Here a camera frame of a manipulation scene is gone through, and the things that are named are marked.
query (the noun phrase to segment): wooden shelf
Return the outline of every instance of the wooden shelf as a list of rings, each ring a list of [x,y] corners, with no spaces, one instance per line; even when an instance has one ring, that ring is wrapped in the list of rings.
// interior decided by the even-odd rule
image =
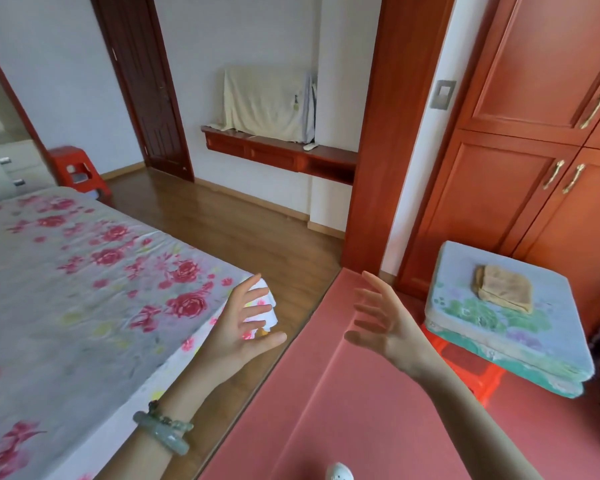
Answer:
[[[358,162],[356,152],[322,145],[305,152],[301,143],[254,136],[236,130],[220,131],[209,126],[202,126],[201,129],[209,150],[343,184],[353,184]]]

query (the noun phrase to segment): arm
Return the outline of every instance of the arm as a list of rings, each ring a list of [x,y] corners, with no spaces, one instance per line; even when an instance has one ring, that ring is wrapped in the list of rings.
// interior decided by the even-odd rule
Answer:
[[[287,339],[283,332],[243,340],[242,335],[265,325],[264,321],[244,320],[271,309],[271,305],[245,305],[266,295],[268,288],[249,290],[260,279],[250,277],[231,293],[218,322],[200,350],[160,398],[160,413],[172,419],[189,420],[206,397],[225,380],[238,372],[248,361]],[[140,428],[129,436],[116,452],[97,480],[160,480],[172,453]]]
[[[365,304],[355,308],[379,323],[355,320],[363,331],[347,331],[345,339],[384,356],[424,389],[473,480],[541,480],[429,343],[391,286],[372,274],[363,276],[380,293],[357,290]]]

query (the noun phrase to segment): red plastic stool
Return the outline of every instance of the red plastic stool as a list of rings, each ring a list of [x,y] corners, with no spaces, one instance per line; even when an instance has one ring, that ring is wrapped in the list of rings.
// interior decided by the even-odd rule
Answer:
[[[60,179],[60,185],[72,187],[82,193],[96,190],[99,198],[111,198],[111,190],[83,150],[75,146],[61,146],[50,150],[49,154],[51,163],[56,168],[56,174]],[[77,179],[78,175],[83,176],[83,180]]]
[[[449,345],[449,342],[437,336],[435,333],[430,332],[424,323],[420,327],[424,332],[425,337],[431,342],[431,345],[433,345],[433,348],[442,355],[442,351]],[[476,375],[444,357],[443,359],[449,367],[453,369],[460,380],[471,389],[478,402],[486,408],[489,398],[500,385],[500,379],[502,379],[502,376],[506,371],[502,367],[489,362],[486,370],[480,375]]]

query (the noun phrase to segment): white drawer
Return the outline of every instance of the white drawer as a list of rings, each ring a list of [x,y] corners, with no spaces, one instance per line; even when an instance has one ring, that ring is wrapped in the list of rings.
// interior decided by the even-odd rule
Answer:
[[[28,194],[35,192],[36,190],[47,189],[49,187],[55,187],[56,181],[51,176],[49,170],[44,164],[40,164],[31,168],[25,168],[24,170],[16,170],[8,172],[9,178],[17,182],[23,180],[22,185],[16,187],[18,195]]]
[[[0,144],[0,159],[11,160],[11,163],[3,165],[7,173],[30,168],[42,163],[42,156],[32,139]]]

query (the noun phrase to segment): cabinet handle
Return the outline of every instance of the cabinet handle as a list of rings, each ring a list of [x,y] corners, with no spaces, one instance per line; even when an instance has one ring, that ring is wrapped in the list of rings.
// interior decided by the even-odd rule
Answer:
[[[565,188],[562,189],[563,194],[568,194],[571,191],[573,186],[576,184],[578,178],[580,177],[582,170],[584,170],[584,167],[586,167],[584,163],[581,163],[576,167],[576,174],[573,176],[573,180]]]
[[[553,183],[555,177],[557,177],[558,173],[560,173],[560,168],[562,168],[562,165],[564,165],[564,160],[560,160],[558,163],[555,164],[555,168],[553,169],[551,178],[549,178],[549,181],[543,185],[542,190],[547,190],[549,188],[549,185]]]
[[[596,113],[598,112],[598,110],[600,109],[600,97],[598,99],[598,104],[596,104],[595,108],[593,108],[593,111],[591,112],[591,114],[589,115],[589,117],[584,121],[583,124],[580,125],[580,129],[583,130],[584,128],[586,128],[587,126],[589,126],[590,122],[593,121],[593,118],[595,117]]]

